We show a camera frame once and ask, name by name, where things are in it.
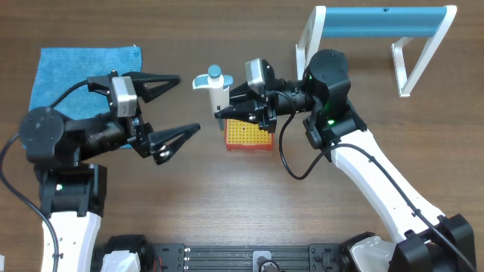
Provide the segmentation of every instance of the yellow grid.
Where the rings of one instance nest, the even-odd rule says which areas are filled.
[[[226,144],[271,144],[272,137],[267,131],[259,130],[259,125],[227,119]]]

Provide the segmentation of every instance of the blue cloth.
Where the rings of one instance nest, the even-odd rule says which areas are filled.
[[[43,48],[29,110],[46,107],[69,87],[88,76],[141,72],[141,48]],[[109,111],[106,97],[89,93],[87,86],[73,91],[56,110],[72,119],[85,119]]]

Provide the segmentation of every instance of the robotic arm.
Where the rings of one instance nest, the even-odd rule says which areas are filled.
[[[346,251],[355,269],[474,270],[472,228],[461,215],[446,218],[385,157],[348,99],[347,70],[344,54],[335,50],[315,54],[302,81],[297,82],[276,79],[266,60],[252,60],[246,63],[247,82],[231,91],[231,106],[215,117],[238,119],[275,132],[277,116],[291,114],[281,130],[279,150],[289,173],[303,179],[309,172],[297,177],[285,162],[282,134],[295,113],[311,112],[303,120],[306,137],[314,149],[322,151],[312,166],[324,155],[343,170],[377,211],[393,240],[379,243],[373,234],[349,241]]]
[[[165,82],[154,88],[148,82]],[[107,169],[82,161],[129,144],[142,157],[152,156],[156,164],[168,162],[182,144],[199,129],[199,124],[154,132],[144,123],[138,97],[145,103],[180,82],[179,76],[130,72],[119,76],[89,77],[89,91],[107,98],[108,113],[72,120],[51,107],[31,110],[20,125],[20,139],[26,157],[35,167],[40,183],[42,214],[57,234],[60,258],[58,271],[89,271],[96,235],[101,226],[107,192]],[[42,271],[52,271],[53,240],[44,223]],[[150,267],[129,252],[127,267]]]

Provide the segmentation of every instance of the wooden tabletop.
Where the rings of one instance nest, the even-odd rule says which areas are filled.
[[[423,5],[417,0],[401,4]],[[409,98],[397,92],[390,50],[395,39],[325,39],[321,47],[347,56],[349,98],[392,163],[447,216],[461,213],[472,224],[483,268],[484,2],[455,4],[455,21]],[[142,47],[144,72],[179,74],[183,80],[142,104],[145,120],[157,130],[192,122],[202,128],[164,165],[141,159],[134,150],[90,160],[108,167],[98,243],[127,233],[188,245],[339,243],[367,230],[388,239],[358,188],[327,161],[296,181],[284,170],[277,148],[226,151],[208,94],[191,90],[193,78],[213,63],[233,75],[235,85],[244,82],[244,63],[256,57],[267,59],[278,77],[295,79],[294,45],[316,5],[396,3],[3,0],[0,142],[12,136],[27,112],[40,48],[136,44]],[[405,47],[407,66],[417,62],[423,44],[422,39]],[[296,173],[318,154],[304,135],[303,117],[295,118],[284,137]],[[279,128],[284,120],[279,119]],[[9,151],[4,169],[14,186],[39,204],[33,165],[19,143]],[[39,271],[42,261],[40,219],[3,185],[0,254],[6,255],[8,271]]]

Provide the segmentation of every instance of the black cable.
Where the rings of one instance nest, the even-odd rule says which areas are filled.
[[[3,146],[2,151],[0,152],[0,178],[3,181],[3,184],[9,189],[16,197],[18,197],[25,205],[29,206],[47,225],[48,231],[51,233],[52,242],[54,244],[54,263],[52,266],[52,271],[57,272],[57,266],[59,265],[59,243],[57,241],[57,234],[55,234],[54,227],[52,226],[51,222],[40,212],[39,208],[32,203],[29,199],[27,199],[21,192],[19,192],[15,187],[13,187],[8,181],[7,178],[3,174],[3,159],[5,158],[5,154],[7,153],[8,148],[17,140],[19,134],[16,133],[12,139],[7,141],[7,143]]]
[[[88,81],[87,80],[82,80],[81,82],[77,82],[76,84],[74,84],[72,87],[68,88],[67,91],[65,91],[56,101],[54,101],[54,103],[51,104],[51,106],[49,106],[50,108],[54,108],[55,106],[57,106],[64,98],[67,97],[67,95],[69,95],[71,92],[73,92],[74,90],[76,90],[77,88],[80,88],[82,87],[83,85],[87,85],[88,84]]]
[[[332,150],[335,150],[336,148],[340,148],[340,147],[349,147],[349,148],[352,148],[354,150],[357,150],[358,152],[360,152],[361,154],[365,155],[372,163],[374,163],[380,171],[382,171],[382,173],[386,176],[386,178],[388,178],[389,182],[394,186],[394,188],[399,192],[400,196],[403,198],[403,200],[407,203],[407,206],[410,207],[410,209],[412,210],[412,212],[417,216],[419,217],[420,220],[422,220],[423,223],[425,223],[426,226],[428,226],[429,229],[431,229],[432,232],[434,232],[435,235],[437,235],[437,237],[439,239],[441,239],[441,241],[444,242],[444,244],[446,244],[450,250],[452,250],[456,256],[461,259],[465,264],[466,266],[468,266],[468,268],[472,271],[472,272],[477,272],[477,269],[474,267],[474,265],[469,261],[469,259],[467,259],[466,256],[464,256],[464,254],[451,242],[447,239],[447,237],[445,237],[440,231],[438,231],[432,223],[430,223],[421,213],[420,209],[417,209],[417,207],[415,207],[414,203],[411,202],[411,200],[408,198],[408,196],[403,192],[403,190],[400,188],[400,186],[395,182],[395,180],[392,178],[392,176],[385,170],[385,168],[377,161],[377,159],[375,159],[375,157],[373,157],[372,155],[370,155],[369,153],[367,153],[365,150],[363,150],[362,148],[360,147],[357,147],[356,145],[354,144],[336,144],[336,145],[333,145],[333,146],[330,146],[328,147],[325,151],[321,151],[321,153],[316,157],[316,159],[311,163],[311,165],[309,166],[308,170],[306,170],[306,172],[304,173],[304,175],[302,176],[296,176],[289,168],[289,166],[287,165],[287,162],[286,162],[286,159],[284,157],[284,152],[282,150],[282,137],[283,137],[283,134],[284,134],[284,131],[286,130],[286,127],[289,125],[289,123],[293,120],[294,116],[296,115],[296,109],[295,109],[295,106],[294,106],[294,102],[292,101],[292,99],[285,93],[282,93],[280,91],[274,91],[272,92],[270,95],[268,95],[268,97],[272,97],[272,96],[275,96],[276,94],[279,94],[281,95],[282,97],[284,97],[288,102],[289,104],[292,106],[292,112],[290,114],[290,117],[289,119],[287,119],[287,121],[284,123],[284,125],[282,126],[282,129],[281,129],[281,133],[279,134],[279,153],[281,155],[281,160],[282,160],[282,164],[284,165],[285,169],[287,170],[287,172],[289,173],[289,175],[291,175],[291,177],[297,179],[297,180],[302,180],[304,178],[306,178],[309,173],[311,172],[311,170],[315,167],[316,163],[318,163],[318,161],[325,155],[329,154]]]

